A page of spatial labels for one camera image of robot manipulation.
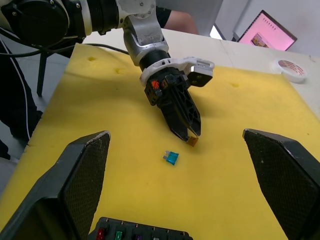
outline computer monitor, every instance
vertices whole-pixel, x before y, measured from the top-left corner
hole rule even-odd
[[[262,10],[239,39],[239,43],[286,51],[297,38]]]

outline person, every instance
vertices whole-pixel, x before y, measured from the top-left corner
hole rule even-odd
[[[196,25],[188,13],[156,7],[156,15],[161,28],[198,34]],[[69,41],[61,45],[60,48],[73,44],[75,42]],[[0,53],[11,53],[2,39],[0,41]],[[71,54],[72,50],[62,53],[69,58]],[[31,89],[17,60],[4,56],[0,56],[0,60],[1,75],[10,76],[9,79],[0,80],[0,121],[10,128],[14,138],[28,142],[42,116],[42,112],[37,110]],[[11,156],[8,151],[9,148],[0,140],[0,157],[10,160]]]

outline roll of tape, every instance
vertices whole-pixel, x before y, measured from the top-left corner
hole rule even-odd
[[[277,74],[283,74],[290,82],[302,84],[308,74],[299,65],[288,60],[277,60],[273,64],[273,70]]]

